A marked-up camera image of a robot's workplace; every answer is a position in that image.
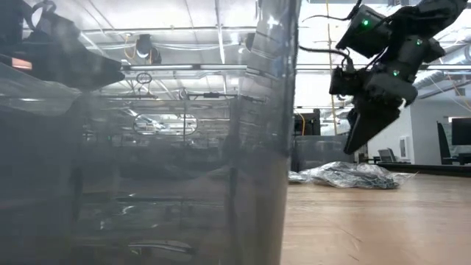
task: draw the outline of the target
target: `fluorescent light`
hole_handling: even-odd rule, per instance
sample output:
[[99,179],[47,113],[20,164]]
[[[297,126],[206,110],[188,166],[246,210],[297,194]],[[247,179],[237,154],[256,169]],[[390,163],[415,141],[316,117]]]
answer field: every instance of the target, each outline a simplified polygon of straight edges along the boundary
[[138,56],[139,56],[140,58],[146,58],[147,56],[149,56],[148,53],[147,53],[147,54],[141,54],[137,49],[136,49],[136,53],[138,54]]
[[132,71],[152,71],[152,70],[191,70],[192,65],[176,65],[176,66],[130,66]]
[[243,65],[203,65],[202,70],[245,70],[247,66]]
[[39,101],[43,101],[42,99],[20,99],[21,101],[25,101],[25,102],[39,102]]
[[465,118],[469,118],[469,117],[448,117],[448,122],[451,123],[453,119],[465,119]]
[[32,63],[22,59],[12,58],[12,67],[24,70],[32,70]]

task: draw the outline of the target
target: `robotic arm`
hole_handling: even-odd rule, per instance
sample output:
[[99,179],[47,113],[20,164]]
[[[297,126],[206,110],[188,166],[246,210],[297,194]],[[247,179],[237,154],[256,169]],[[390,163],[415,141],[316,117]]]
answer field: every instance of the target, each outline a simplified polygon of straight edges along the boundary
[[445,55],[432,37],[450,26],[466,6],[467,0],[422,0],[389,17],[364,5],[355,7],[336,48],[376,56],[358,70],[346,56],[346,67],[333,71],[330,94],[353,96],[344,152],[353,153],[398,119],[403,101],[406,107],[414,102],[418,92],[412,83],[419,67]]

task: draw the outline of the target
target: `white wall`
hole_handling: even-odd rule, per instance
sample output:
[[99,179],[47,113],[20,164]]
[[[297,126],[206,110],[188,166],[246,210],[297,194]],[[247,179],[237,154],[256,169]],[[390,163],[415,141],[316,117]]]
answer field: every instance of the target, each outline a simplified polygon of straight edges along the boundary
[[441,165],[436,123],[445,126],[450,116],[471,116],[471,112],[453,101],[417,101],[411,106],[415,163]]
[[408,136],[408,153],[409,161],[414,161],[414,149],[412,148],[412,142],[414,137],[412,135],[412,123],[411,123],[411,108],[407,107],[401,111],[400,117],[390,124],[382,132],[378,133],[373,139],[368,142],[368,156],[379,156],[379,149],[391,148],[396,157],[400,155],[399,138]]

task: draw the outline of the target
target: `desk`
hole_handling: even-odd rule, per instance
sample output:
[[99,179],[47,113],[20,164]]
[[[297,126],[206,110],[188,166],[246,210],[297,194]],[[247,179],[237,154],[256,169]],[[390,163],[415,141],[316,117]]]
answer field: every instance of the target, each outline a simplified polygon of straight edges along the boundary
[[282,265],[469,264],[471,179],[418,174],[397,190],[290,185]]

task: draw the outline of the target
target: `computer monitor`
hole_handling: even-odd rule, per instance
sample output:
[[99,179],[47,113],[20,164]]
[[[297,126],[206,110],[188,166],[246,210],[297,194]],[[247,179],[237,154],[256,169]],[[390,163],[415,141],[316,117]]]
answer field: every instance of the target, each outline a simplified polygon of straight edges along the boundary
[[451,144],[471,145],[471,118],[451,120]]
[[381,162],[383,163],[394,163],[396,162],[396,157],[394,156],[394,153],[392,149],[381,149],[378,150],[378,153],[380,154],[380,159]]

